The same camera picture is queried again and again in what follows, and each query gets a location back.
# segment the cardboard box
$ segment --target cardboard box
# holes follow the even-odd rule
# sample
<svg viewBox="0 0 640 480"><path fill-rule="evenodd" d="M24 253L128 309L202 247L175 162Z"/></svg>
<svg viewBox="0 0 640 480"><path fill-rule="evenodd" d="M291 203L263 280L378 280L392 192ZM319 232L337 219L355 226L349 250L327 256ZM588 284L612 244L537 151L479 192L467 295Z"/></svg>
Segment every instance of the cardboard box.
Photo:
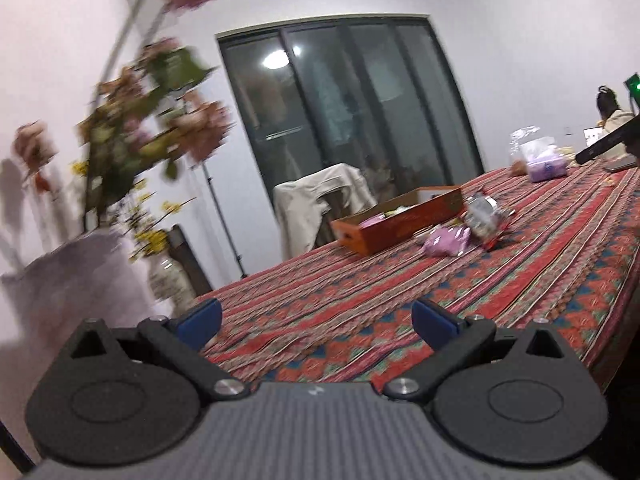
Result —
<svg viewBox="0 0 640 480"><path fill-rule="evenodd" d="M393 211L401 205L415 207L372 226L360 228L360 223L366 219ZM464 200L459 187L419 187L362 213L334 220L331 227L342 245L369 256L408 240L424 228L452 219L462 213L463 208Z"/></svg>

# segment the table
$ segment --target table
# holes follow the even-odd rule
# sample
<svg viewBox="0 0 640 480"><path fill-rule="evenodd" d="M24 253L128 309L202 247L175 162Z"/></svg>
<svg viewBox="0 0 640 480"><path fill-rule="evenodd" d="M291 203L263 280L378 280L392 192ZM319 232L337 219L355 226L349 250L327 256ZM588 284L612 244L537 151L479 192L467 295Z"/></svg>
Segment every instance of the table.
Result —
<svg viewBox="0 0 640 480"><path fill-rule="evenodd" d="M499 326L546 317L591 366L638 284L639 180L638 169L610 176L597 162L540 184L507 170L484 174L464 193L483 188L518 211L512 235L493 251L424 258L407 241L364 257L327 245L210 294L224 319L204 355L248 381L380 388L431 354L409 307L427 295Z"/></svg>

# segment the sliding glass door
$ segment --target sliding glass door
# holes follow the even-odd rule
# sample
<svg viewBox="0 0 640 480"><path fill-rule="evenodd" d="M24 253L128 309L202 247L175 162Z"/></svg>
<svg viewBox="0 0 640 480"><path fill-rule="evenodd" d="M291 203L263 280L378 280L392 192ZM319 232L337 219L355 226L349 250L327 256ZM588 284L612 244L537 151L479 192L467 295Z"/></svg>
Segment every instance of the sliding glass door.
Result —
<svg viewBox="0 0 640 480"><path fill-rule="evenodd" d="M220 41L264 183L345 162L379 201L482 173L426 20L343 19Z"/></svg>

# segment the patterned tablecloth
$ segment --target patterned tablecloth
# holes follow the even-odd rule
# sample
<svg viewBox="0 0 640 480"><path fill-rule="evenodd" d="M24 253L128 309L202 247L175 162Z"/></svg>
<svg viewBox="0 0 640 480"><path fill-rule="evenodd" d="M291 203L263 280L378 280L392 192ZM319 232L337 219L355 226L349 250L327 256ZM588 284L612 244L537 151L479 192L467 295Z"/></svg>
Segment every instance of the patterned tablecloth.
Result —
<svg viewBox="0 0 640 480"><path fill-rule="evenodd" d="M547 317L587 365L602 350L639 276L640 170L598 163L530 184L506 170L483 187L518 215L487 253L423 258L409 241L375 256L337 243L217 290L223 329L206 356L244 380L369 380L380 387L429 356L408 303L427 295L460 316L522 327Z"/></svg>

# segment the ribbed gray surface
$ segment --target ribbed gray surface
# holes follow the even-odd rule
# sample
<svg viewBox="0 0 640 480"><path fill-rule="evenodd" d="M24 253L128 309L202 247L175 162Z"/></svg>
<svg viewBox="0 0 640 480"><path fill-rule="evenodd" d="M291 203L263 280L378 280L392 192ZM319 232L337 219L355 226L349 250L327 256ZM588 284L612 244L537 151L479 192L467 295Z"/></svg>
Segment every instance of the ribbed gray surface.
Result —
<svg viewBox="0 0 640 480"><path fill-rule="evenodd" d="M265 383L213 406L181 446L126 468L82 470L45 461L31 480L488 480L607 478L587 462L521 472L451 448L414 404L366 383Z"/></svg>

